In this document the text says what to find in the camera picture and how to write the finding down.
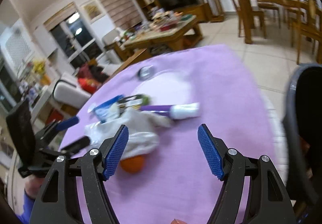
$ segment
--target purple tablecloth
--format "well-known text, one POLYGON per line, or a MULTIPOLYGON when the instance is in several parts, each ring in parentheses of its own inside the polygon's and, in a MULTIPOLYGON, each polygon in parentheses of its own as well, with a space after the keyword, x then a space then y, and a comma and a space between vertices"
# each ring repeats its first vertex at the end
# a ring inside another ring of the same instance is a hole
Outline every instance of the purple tablecloth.
MULTIPOLYGON (((131 175, 119 167, 105 182, 107 194, 121 224, 170 224, 174 218, 188 224, 206 223, 222 182, 211 174, 199 145, 199 125, 205 123, 213 136, 245 156, 258 158, 266 154, 275 161, 273 134, 260 91, 227 46, 180 51, 130 66, 84 105, 78 113, 80 123, 67 131, 62 146, 83 136, 84 126, 97 121, 87 113, 92 103, 131 94, 141 83, 137 71, 146 65, 154 65, 157 72, 171 69, 188 75, 194 89, 191 102, 201 103, 202 116, 178 121, 173 128, 160 131, 160 146, 146 156, 143 171, 131 175)), ((90 223, 80 178, 77 185, 83 220, 90 223)), ((248 187, 244 187, 237 223, 242 221, 247 193, 248 187)))

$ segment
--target orange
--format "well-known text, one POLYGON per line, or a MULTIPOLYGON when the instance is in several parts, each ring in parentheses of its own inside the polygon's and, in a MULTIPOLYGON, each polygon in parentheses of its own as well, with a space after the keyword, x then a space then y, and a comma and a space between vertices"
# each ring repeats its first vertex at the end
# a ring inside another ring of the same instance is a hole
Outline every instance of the orange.
POLYGON ((121 168, 128 173, 138 173, 144 167, 144 156, 139 155, 132 158, 122 160, 120 162, 121 168))

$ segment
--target metal screw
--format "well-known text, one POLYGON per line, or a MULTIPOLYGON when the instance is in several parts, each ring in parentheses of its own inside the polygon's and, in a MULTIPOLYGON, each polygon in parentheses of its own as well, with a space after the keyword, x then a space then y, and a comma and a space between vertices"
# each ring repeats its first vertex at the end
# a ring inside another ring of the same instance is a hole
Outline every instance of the metal screw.
POLYGON ((56 160, 57 160, 57 162, 63 162, 65 160, 65 157, 59 156, 56 160))
POLYGON ((264 156, 262 156, 262 160, 265 162, 269 162, 269 157, 264 155, 264 156))
POLYGON ((99 150, 97 148, 94 148, 90 151, 91 156, 95 156, 99 153, 99 150))
POLYGON ((237 150, 235 150, 235 149, 233 149, 233 148, 230 148, 230 149, 228 150, 228 153, 229 153, 230 155, 235 156, 235 155, 237 154, 237 150))

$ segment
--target blue sleeve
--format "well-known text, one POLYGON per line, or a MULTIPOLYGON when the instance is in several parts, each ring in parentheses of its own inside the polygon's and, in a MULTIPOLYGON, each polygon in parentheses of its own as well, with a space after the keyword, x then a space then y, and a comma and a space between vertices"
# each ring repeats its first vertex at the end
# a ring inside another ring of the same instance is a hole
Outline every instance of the blue sleeve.
POLYGON ((29 224, 29 219, 31 215, 31 210, 33 209, 33 204, 35 201, 30 199, 26 192, 24 192, 24 212, 21 216, 17 216, 23 224, 29 224))

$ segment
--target glass door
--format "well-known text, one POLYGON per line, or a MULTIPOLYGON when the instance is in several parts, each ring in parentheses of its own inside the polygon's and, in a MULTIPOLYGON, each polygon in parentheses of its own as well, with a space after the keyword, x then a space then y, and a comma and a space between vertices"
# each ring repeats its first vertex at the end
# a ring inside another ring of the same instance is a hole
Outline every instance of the glass door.
POLYGON ((85 27, 78 12, 72 14, 50 32, 74 68, 102 54, 102 50, 85 27))

